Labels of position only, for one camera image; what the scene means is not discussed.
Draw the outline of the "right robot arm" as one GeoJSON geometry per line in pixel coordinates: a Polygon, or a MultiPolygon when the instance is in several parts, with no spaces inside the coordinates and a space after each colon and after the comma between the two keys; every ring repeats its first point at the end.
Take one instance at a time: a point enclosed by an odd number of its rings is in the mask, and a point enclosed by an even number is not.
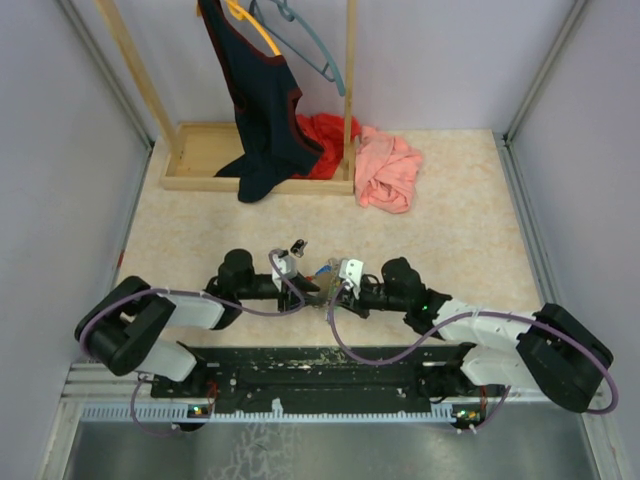
{"type": "Polygon", "coordinates": [[[609,372],[613,354],[558,304],[546,303],[531,313],[473,306],[427,287],[408,260],[399,257],[383,265],[380,280],[365,273],[363,262],[341,260],[327,312],[330,322],[337,307],[362,318],[371,311],[401,312],[418,334],[405,351],[377,360],[379,366],[399,362],[432,337],[467,345],[460,362],[446,372],[448,387],[458,395],[503,385],[536,389],[574,413],[604,415],[618,405],[619,392],[609,372]],[[610,402],[596,410],[591,402],[601,385],[608,386],[610,402]]]}

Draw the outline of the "black headed key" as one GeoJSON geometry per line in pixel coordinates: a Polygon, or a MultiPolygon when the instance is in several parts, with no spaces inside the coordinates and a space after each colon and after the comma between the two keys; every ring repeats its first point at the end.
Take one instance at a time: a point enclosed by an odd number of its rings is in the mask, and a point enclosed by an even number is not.
{"type": "Polygon", "coordinates": [[[307,245],[307,242],[303,239],[298,239],[291,246],[290,252],[297,258],[301,258],[304,255],[304,249],[307,245]]]}

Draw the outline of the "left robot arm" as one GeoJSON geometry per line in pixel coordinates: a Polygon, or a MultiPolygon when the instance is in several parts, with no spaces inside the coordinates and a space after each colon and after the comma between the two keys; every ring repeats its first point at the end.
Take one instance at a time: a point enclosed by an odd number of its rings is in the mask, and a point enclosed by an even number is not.
{"type": "Polygon", "coordinates": [[[320,287],[298,272],[289,251],[273,250],[268,260],[271,272],[257,274],[248,251],[231,250],[202,291],[152,287],[129,276],[80,320],[74,337],[83,353],[116,376],[159,375],[184,395],[197,396],[208,373],[187,346],[163,340],[164,330],[223,330],[243,313],[287,316],[316,300],[320,287]]]}

